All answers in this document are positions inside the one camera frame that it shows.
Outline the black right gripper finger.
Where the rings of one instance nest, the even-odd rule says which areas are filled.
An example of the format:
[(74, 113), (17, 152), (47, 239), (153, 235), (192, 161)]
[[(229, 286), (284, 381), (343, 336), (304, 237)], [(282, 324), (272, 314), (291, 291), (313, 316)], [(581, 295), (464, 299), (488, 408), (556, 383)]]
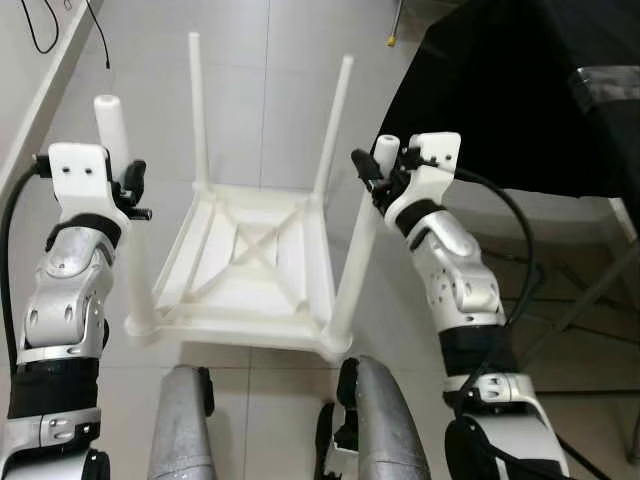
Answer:
[(375, 156), (369, 151), (356, 148), (349, 154), (355, 170), (357, 178), (364, 183), (365, 189), (369, 193), (380, 193), (387, 191), (387, 178), (381, 173), (381, 165), (375, 159)]

